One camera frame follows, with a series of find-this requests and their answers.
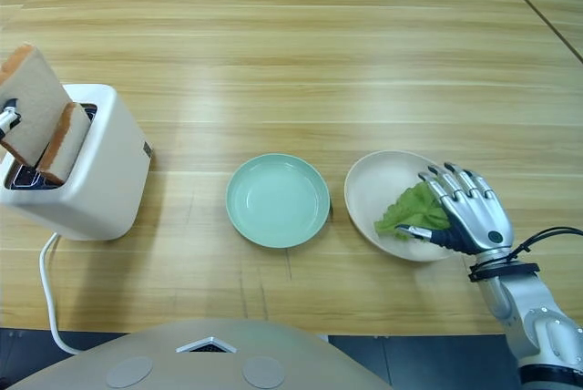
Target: floor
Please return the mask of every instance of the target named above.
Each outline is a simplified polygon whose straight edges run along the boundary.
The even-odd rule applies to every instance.
[[[67,333],[89,349],[122,334]],[[394,390],[519,390],[517,362],[502,335],[441,337],[330,336],[330,343],[379,375]],[[0,330],[0,389],[69,355],[49,331]]]
[[[120,334],[64,333],[81,349]],[[519,389],[517,363],[503,336],[347,337],[331,336],[350,355],[395,390]],[[67,358],[48,331],[0,329],[0,389]]]

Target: light green dish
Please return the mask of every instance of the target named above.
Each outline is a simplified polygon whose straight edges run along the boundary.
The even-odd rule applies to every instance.
[[[235,171],[227,187],[227,212],[250,241],[284,249],[308,241],[330,211],[326,182],[312,165],[295,156],[268,154]]]

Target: wooden table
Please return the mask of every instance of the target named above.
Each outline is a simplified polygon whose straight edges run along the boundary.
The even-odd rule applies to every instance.
[[[581,226],[582,66],[524,0],[26,0],[0,53],[25,40],[64,83],[117,88],[156,148],[132,231],[53,254],[63,329],[217,316],[328,334],[500,332],[471,259],[401,261],[354,229],[343,180],[378,149],[480,170],[518,239]],[[243,240],[224,208],[231,173],[273,151],[317,167],[335,208],[288,251]],[[49,231],[0,212],[2,325],[45,328]],[[527,257],[579,321],[581,249],[559,237]]]
[[[527,0],[583,63],[583,0]]]

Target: lettuce leaf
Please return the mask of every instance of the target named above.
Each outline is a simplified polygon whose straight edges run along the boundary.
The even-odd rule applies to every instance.
[[[399,224],[427,229],[449,229],[447,215],[426,182],[419,182],[401,194],[397,202],[389,206],[383,219],[374,222],[374,229],[379,235],[392,234],[400,240],[408,240],[408,235],[395,229]]]

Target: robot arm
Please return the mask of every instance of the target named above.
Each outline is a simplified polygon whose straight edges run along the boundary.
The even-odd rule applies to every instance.
[[[537,276],[538,266],[512,261],[512,224],[494,191],[480,175],[454,164],[420,173],[440,200],[451,224],[447,231],[410,225],[415,238],[475,255],[470,280],[477,282],[490,312],[502,324],[528,390],[583,388],[583,329],[557,306]]]

